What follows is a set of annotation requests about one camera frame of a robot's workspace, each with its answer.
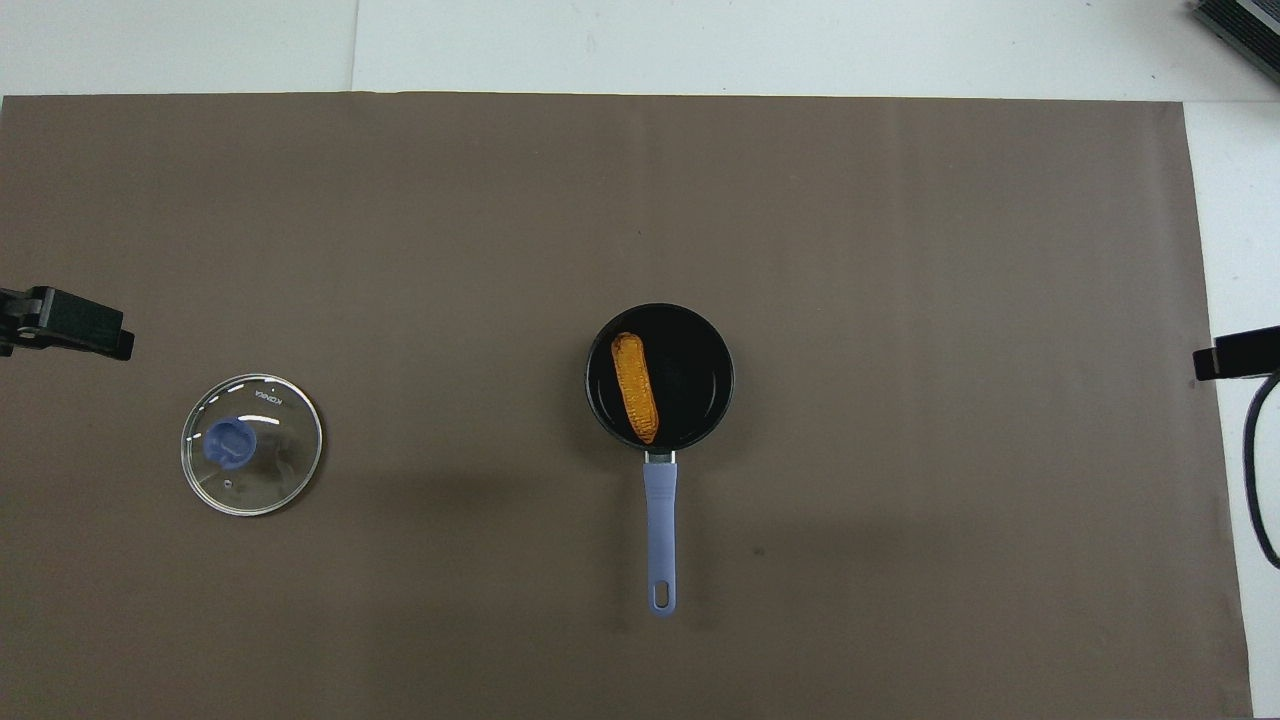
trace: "saucepan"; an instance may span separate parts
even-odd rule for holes
[[[716,328],[687,307],[639,305],[609,320],[586,359],[586,400],[613,437],[644,451],[649,609],[676,610],[676,451],[728,410],[733,361]]]

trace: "light blue handle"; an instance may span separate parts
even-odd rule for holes
[[[649,505],[649,610],[666,618],[676,611],[675,462],[644,464],[644,496]]]

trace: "black clamp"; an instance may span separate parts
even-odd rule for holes
[[[58,288],[0,288],[0,357],[14,347],[65,347],[128,360],[133,333],[123,324],[124,313]]]
[[[1280,325],[1213,338],[1192,354],[1197,380],[1256,378],[1280,370]]]

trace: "black saucepan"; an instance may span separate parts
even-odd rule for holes
[[[644,342],[658,432],[645,443],[627,419],[613,364],[620,333]],[[586,400],[595,419],[620,441],[645,451],[649,515],[649,607],[676,610],[676,451],[707,437],[728,410],[733,361],[723,338],[701,315],[664,302],[639,305],[609,320],[586,359]]]

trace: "white table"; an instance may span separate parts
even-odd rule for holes
[[[788,5],[6,0],[0,95],[457,90],[1178,100],[1187,102],[1210,327],[1226,334],[1280,324],[1280,86],[1197,24],[1184,3]],[[1230,380],[1217,389],[1253,707],[1280,715],[1280,571],[1254,544],[1240,471],[1240,430],[1257,384]],[[1270,527],[1280,532],[1277,437],[1280,411],[1272,409],[1260,425],[1258,462]]]

